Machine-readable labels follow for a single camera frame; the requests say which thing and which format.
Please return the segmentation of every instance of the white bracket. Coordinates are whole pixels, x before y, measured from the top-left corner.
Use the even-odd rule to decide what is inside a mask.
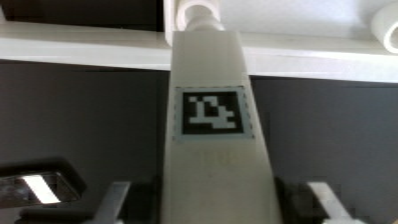
[[[163,0],[165,40],[168,45],[172,45],[172,32],[183,31],[186,28],[186,11],[192,6],[206,7],[220,21],[218,0]]]

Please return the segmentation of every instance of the white cylinder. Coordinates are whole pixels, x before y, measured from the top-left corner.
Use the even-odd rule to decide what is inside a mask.
[[[371,20],[371,32],[391,53],[398,53],[398,2],[376,12]]]
[[[218,7],[218,0],[181,0],[177,5],[177,15],[176,15],[176,24],[177,24],[177,30],[183,31],[186,29],[188,25],[188,9],[193,6],[202,6],[209,12],[213,18],[220,21],[220,7]]]
[[[186,31],[225,30],[209,9],[192,6],[186,10]]]

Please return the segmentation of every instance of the white shelf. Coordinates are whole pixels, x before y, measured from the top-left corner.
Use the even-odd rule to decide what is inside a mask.
[[[376,40],[243,33],[250,75],[398,82],[398,56]],[[21,22],[0,24],[0,58],[170,70],[163,33]]]

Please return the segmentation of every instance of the black surface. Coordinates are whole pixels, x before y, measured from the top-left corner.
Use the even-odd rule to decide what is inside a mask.
[[[163,31],[161,0],[0,0],[9,21]]]

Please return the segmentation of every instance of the white plastic arm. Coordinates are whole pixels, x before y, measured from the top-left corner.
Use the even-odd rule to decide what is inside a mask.
[[[323,221],[323,224],[364,224],[360,220],[351,218],[328,184],[325,182],[309,182],[307,185],[330,218]]]

